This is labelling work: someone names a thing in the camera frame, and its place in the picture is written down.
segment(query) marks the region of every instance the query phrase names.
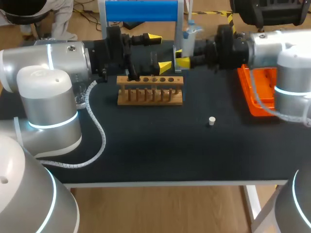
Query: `person's leg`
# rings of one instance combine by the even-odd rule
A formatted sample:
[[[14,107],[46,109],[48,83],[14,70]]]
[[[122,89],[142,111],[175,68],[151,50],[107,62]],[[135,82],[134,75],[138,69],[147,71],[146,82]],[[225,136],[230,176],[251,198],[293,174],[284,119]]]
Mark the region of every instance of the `person's leg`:
[[[51,9],[54,10],[52,37],[57,40],[77,40],[76,34],[67,32],[73,10],[73,0],[50,0],[49,2]]]

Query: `black tabletop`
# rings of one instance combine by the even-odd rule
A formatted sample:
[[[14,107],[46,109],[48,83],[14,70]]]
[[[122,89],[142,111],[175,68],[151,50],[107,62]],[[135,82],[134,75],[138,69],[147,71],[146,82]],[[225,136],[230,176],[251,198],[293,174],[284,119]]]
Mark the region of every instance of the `black tabletop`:
[[[132,50],[135,62],[149,59],[151,50],[159,61],[172,60],[172,42]],[[308,160],[311,131],[251,116],[236,71],[199,67],[182,74],[182,106],[118,106],[116,77],[97,85],[90,104],[106,134],[103,154],[84,168],[48,169],[63,183],[257,181],[288,179]],[[19,96],[3,91],[0,113],[0,119],[25,117]],[[80,163],[97,153],[96,126],[86,110],[79,119],[79,147],[50,159]]]

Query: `white spiral cable wrap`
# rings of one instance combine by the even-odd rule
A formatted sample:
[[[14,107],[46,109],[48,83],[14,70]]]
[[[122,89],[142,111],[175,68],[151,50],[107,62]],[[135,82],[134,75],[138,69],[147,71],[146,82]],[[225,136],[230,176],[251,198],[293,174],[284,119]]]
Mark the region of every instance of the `white spiral cable wrap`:
[[[311,119],[307,118],[308,115],[308,110],[310,108],[311,105],[311,98],[309,99],[309,101],[307,102],[305,109],[303,111],[303,116],[299,117],[299,116],[289,116],[289,115],[285,115],[285,114],[281,114],[279,112],[276,111],[272,111],[271,109],[267,108],[260,100],[259,95],[257,93],[257,89],[256,89],[256,83],[255,83],[255,78],[254,78],[254,74],[253,74],[253,70],[250,69],[250,77],[251,77],[251,81],[252,81],[252,88],[256,97],[257,102],[259,103],[259,105],[268,113],[279,117],[280,119],[284,120],[284,121],[288,121],[288,122],[295,122],[295,123],[303,123],[305,126],[307,127],[311,127]]]
[[[91,117],[91,119],[94,121],[96,127],[98,128],[99,132],[101,133],[102,136],[102,146],[100,148],[100,150],[97,152],[97,154],[91,158],[90,160],[84,162],[84,163],[80,163],[80,164],[65,164],[65,163],[60,163],[60,162],[54,162],[54,161],[47,161],[47,160],[40,160],[41,164],[44,165],[51,165],[51,166],[58,166],[58,167],[63,167],[63,168],[81,168],[84,166],[87,166],[91,163],[93,163],[95,160],[97,160],[101,154],[103,153],[105,146],[106,146],[106,135],[105,132],[102,128],[102,126],[100,125],[100,123],[98,122],[98,120],[96,119],[96,117],[94,116],[91,107],[89,105],[89,95],[91,93],[91,90],[93,89],[93,87],[95,87],[97,85],[96,81],[93,81],[90,86],[87,88],[86,90],[86,110],[89,114],[89,116]]]

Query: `yellow and black tape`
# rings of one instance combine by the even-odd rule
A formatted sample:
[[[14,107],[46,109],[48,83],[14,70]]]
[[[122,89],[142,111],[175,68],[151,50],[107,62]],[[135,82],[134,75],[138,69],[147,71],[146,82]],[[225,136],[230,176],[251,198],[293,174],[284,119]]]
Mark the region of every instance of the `yellow and black tape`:
[[[237,30],[235,29],[234,23],[233,23],[233,13],[231,11],[197,11],[192,12],[192,15],[221,15],[224,17],[227,17],[228,23],[230,27],[232,28],[234,37],[237,36]]]

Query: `blue handle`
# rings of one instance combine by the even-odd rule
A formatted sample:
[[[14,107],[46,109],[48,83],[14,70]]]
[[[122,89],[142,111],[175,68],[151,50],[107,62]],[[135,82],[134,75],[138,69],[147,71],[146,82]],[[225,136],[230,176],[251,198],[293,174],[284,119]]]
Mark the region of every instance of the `blue handle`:
[[[106,18],[111,21],[177,21],[177,1],[106,1]]]

